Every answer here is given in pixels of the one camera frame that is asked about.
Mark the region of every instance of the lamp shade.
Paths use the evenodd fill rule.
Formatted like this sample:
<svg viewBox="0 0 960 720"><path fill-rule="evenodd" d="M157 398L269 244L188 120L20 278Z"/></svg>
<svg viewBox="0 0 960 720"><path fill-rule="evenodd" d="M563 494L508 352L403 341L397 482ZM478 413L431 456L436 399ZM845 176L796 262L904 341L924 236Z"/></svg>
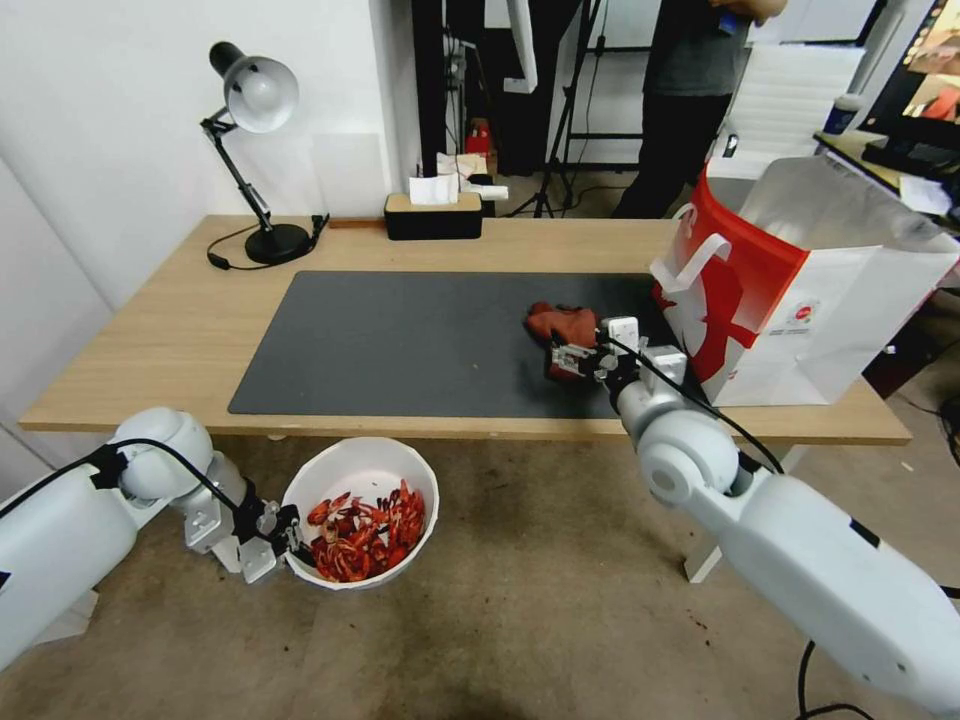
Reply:
<svg viewBox="0 0 960 720"><path fill-rule="evenodd" d="M300 89L286 65L244 55L228 42L210 48L210 64L223 78L223 98L238 127L268 133L290 119L300 100Z"/></svg>

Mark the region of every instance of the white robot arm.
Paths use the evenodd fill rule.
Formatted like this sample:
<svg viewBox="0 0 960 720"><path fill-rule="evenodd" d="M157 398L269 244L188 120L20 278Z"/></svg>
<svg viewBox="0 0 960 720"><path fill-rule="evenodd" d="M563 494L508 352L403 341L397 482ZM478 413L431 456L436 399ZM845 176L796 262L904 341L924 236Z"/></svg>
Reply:
<svg viewBox="0 0 960 720"><path fill-rule="evenodd" d="M154 408L86 458L0 505L0 670L133 547L166 506L186 546L256 582L302 552L297 509L257 498L186 413Z"/></svg>
<svg viewBox="0 0 960 720"><path fill-rule="evenodd" d="M696 518L740 575L834 660L935 715L960 717L960 615L941 588L689 409L678 392L683 353L646 348L634 318L614 318L597 349L561 346L554 361L606 383L653 495ZM214 552L248 582L304 551L296 508L257 498L196 420L164 408L140 413L99 451L0 506L0 670L167 505L185 516L187 547Z"/></svg>
<svg viewBox="0 0 960 720"><path fill-rule="evenodd" d="M716 419L689 409L676 387L682 352L644 347L633 318L606 320L599 335L586 362L577 348L564 364L569 346L554 359L606 382L654 497L690 513L733 568L851 675L934 715L960 717L960 615L941 587L809 485L739 453Z"/></svg>

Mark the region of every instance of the gray t-shirt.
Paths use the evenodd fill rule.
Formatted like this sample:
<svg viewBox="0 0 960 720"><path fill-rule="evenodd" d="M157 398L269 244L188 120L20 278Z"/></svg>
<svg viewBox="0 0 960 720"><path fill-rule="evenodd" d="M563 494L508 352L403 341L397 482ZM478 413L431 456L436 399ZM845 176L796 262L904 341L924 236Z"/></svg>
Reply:
<svg viewBox="0 0 960 720"><path fill-rule="evenodd" d="M707 0L662 0L643 91L733 94L746 61L750 22L711 7Z"/></svg>

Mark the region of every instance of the white paper bag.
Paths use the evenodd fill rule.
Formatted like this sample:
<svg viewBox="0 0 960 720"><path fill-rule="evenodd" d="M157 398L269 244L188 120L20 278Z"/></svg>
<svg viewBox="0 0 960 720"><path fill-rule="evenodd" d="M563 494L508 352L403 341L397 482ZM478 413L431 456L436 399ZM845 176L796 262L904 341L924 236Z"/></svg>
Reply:
<svg viewBox="0 0 960 720"><path fill-rule="evenodd" d="M956 241L825 158L770 165L738 217L706 174L651 272L717 405L838 400L956 264Z"/></svg>

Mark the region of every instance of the desk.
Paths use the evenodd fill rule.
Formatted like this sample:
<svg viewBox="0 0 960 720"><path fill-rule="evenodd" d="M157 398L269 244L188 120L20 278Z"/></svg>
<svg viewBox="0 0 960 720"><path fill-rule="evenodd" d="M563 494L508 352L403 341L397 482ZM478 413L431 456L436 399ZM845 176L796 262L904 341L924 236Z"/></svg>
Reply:
<svg viewBox="0 0 960 720"><path fill-rule="evenodd" d="M305 218L286 221L307 226ZM613 419L231 415L227 404L300 270L643 273L665 252L674 221L484 219L478 240L422 242L391 242L379 228L327 229L313 253L287 265L252 273L210 266L207 244L249 223L237 216L203 220L21 426L112 432L140 410L167 405L192 413L219 434L624 441ZM245 264L242 241L226 245L229 250L220 246L224 255ZM863 380L834 405L731 408L729 415L765 442L795 445L784 456L787 469L811 444L910 440ZM688 577L699 582L719 558L707 539L688 560Z"/></svg>
<svg viewBox="0 0 960 720"><path fill-rule="evenodd" d="M844 160L864 175L876 180L888 190L892 191L897 197L900 196L900 176L903 174L899 170L877 165L876 163L864 162L861 158L863 148L867 143L874 140L880 140L883 135L868 133L863 130L847 130L842 135L829 135L825 132L816 132L814 139L820 147Z"/></svg>

